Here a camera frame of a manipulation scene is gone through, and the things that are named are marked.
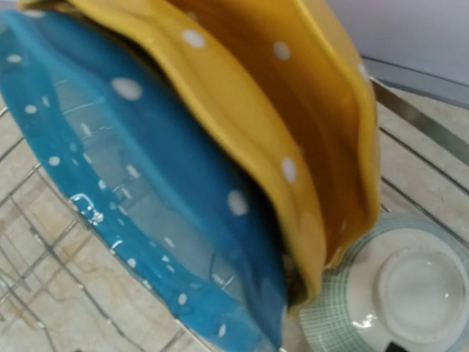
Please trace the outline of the blue polka dot plate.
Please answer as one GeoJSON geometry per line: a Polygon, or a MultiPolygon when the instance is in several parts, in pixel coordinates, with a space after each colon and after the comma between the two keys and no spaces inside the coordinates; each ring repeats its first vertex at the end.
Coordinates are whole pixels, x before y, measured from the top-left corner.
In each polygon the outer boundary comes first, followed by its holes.
{"type": "Polygon", "coordinates": [[[77,19],[7,10],[1,95],[55,186],[176,319],[225,351],[281,347],[270,202],[164,78],[77,19]]]}

